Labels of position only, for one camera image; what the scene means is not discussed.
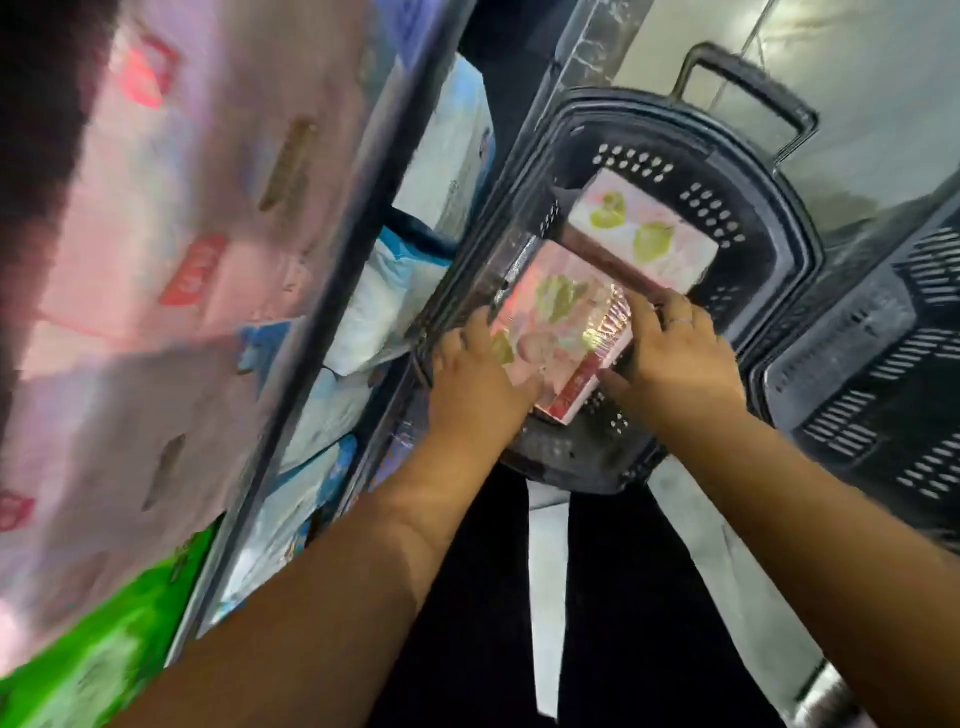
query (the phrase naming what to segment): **leg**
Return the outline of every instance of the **leg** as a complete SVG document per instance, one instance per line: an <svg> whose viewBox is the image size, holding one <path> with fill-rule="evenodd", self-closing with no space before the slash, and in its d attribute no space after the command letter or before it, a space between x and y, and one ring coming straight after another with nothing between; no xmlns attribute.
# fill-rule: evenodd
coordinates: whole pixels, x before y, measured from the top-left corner
<svg viewBox="0 0 960 728"><path fill-rule="evenodd" d="M782 728L645 485L575 495L568 538L561 725Z"/></svg>
<svg viewBox="0 0 960 728"><path fill-rule="evenodd" d="M473 502L370 726L537 720L526 481L497 466Z"/></svg>

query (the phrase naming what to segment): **finger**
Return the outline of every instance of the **finger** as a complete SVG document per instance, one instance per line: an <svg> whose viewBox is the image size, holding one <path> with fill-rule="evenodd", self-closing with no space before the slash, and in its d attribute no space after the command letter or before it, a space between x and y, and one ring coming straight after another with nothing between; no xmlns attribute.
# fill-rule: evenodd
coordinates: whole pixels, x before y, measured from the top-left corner
<svg viewBox="0 0 960 728"><path fill-rule="evenodd" d="M713 336L713 319L699 305L693 306L693 328L698 333Z"/></svg>
<svg viewBox="0 0 960 728"><path fill-rule="evenodd" d="M529 410L534 404L540 401L545 387L546 381L543 375L537 374L523 382L516 390L522 395L523 403L527 405L527 409Z"/></svg>
<svg viewBox="0 0 960 728"><path fill-rule="evenodd" d="M622 402L630 392L630 382L612 369L601 369L597 378L600 379L600 389L611 400Z"/></svg>
<svg viewBox="0 0 960 728"><path fill-rule="evenodd" d="M455 328L445 333L444 338L440 340L440 356L444 360L445 369L452 368L457 354L464 350L464 339L461 331L461 329Z"/></svg>
<svg viewBox="0 0 960 728"><path fill-rule="evenodd" d="M477 308L470 316L464 327L464 338L467 339L467 351L475 354L487 354L493 351L493 340L490 338L490 307L488 305Z"/></svg>
<svg viewBox="0 0 960 728"><path fill-rule="evenodd" d="M663 330L693 326L693 304L676 291L664 291Z"/></svg>
<svg viewBox="0 0 960 728"><path fill-rule="evenodd" d="M659 336L663 333L656 309L650 305L646 296L634 291L627 291L627 303L630 304L630 316L634 329L634 338L637 341Z"/></svg>

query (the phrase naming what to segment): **tiled floor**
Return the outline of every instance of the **tiled floor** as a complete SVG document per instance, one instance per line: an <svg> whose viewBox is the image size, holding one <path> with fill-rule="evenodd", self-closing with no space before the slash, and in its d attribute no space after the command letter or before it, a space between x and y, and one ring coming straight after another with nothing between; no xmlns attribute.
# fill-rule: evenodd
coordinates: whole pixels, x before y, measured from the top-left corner
<svg viewBox="0 0 960 728"><path fill-rule="evenodd" d="M616 82L667 93L701 40L765 68L821 114L820 132L783 171L829 231L922 197L956 171L958 32L953 0L657 0ZM783 141L768 110L706 73L686 98L763 146Z"/></svg>

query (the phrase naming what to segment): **black plastic basket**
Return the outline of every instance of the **black plastic basket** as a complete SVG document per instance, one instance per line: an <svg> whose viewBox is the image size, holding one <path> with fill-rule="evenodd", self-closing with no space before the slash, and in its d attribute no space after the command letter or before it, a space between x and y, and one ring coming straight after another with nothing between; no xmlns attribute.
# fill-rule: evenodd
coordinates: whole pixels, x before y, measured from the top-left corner
<svg viewBox="0 0 960 728"><path fill-rule="evenodd" d="M925 225L750 375L760 414L811 458L941 535L960 532L956 183L953 190Z"/></svg>
<svg viewBox="0 0 960 728"><path fill-rule="evenodd" d="M789 121L797 139L775 158L681 101L703 65ZM443 332L479 305L500 303L525 265L564 221L571 199L608 167L678 211L720 244L690 296L713 315L741 356L821 260L805 210L779 162L809 138L817 115L747 62L709 44L687 57L673 96L624 89L568 92L541 123L526 161L501 180L468 234L451 274L416 324L417 360L429 380L430 353ZM572 491L615 493L645 477L659 447L601 394L567 426L537 416L504 455L527 477Z"/></svg>

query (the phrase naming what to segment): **diaper package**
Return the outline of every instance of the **diaper package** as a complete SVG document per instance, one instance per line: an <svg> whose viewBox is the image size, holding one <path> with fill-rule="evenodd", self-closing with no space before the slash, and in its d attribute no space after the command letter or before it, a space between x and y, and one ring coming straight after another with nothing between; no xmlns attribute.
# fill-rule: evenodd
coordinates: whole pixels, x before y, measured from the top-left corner
<svg viewBox="0 0 960 728"><path fill-rule="evenodd" d="M356 439L346 437L277 478L230 575L214 623L290 563L298 553L303 525L343 492L356 450Z"/></svg>
<svg viewBox="0 0 960 728"><path fill-rule="evenodd" d="M630 308L612 279L547 240L491 333L510 380L543 375L537 408L567 425L596 389L597 372L630 343Z"/></svg>
<svg viewBox="0 0 960 728"><path fill-rule="evenodd" d="M403 355L407 329L449 266L448 260L422 253L384 228L324 365L349 376Z"/></svg>
<svg viewBox="0 0 960 728"><path fill-rule="evenodd" d="M287 473L351 432L372 394L371 371L337 376L323 369L310 390L280 472Z"/></svg>
<svg viewBox="0 0 960 728"><path fill-rule="evenodd" d="M617 265L656 292L686 294L719 247L676 212L610 170L587 186L567 218L564 236ZM619 280L546 241L504 303L493 345L514 384L540 373L538 409L568 425L596 389L597 373L630 344L630 309Z"/></svg>
<svg viewBox="0 0 960 728"><path fill-rule="evenodd" d="M653 290L688 293L720 249L672 209L609 169L590 182L567 225L639 271Z"/></svg>
<svg viewBox="0 0 960 728"><path fill-rule="evenodd" d="M483 75L458 54L394 207L459 242L495 154Z"/></svg>

